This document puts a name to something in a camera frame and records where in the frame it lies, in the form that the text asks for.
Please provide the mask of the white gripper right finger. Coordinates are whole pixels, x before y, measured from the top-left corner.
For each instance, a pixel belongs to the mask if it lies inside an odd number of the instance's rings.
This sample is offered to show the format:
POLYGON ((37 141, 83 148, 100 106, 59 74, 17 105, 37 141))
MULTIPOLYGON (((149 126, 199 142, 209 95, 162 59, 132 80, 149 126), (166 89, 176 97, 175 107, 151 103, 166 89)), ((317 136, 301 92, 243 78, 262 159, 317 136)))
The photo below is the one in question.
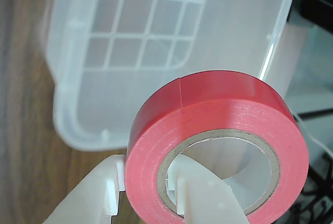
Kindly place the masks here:
POLYGON ((232 188, 194 159, 179 154, 167 172, 167 194, 185 223, 248 223, 232 188))

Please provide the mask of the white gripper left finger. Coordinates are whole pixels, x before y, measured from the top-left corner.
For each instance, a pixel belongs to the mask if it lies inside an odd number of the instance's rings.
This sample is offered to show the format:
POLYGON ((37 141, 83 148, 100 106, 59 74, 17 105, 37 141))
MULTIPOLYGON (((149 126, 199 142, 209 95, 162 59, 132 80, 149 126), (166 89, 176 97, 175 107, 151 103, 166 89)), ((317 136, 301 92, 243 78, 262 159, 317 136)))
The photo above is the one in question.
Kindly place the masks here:
POLYGON ((111 223, 119 211, 125 156, 111 155, 91 170, 44 221, 48 224, 111 223))

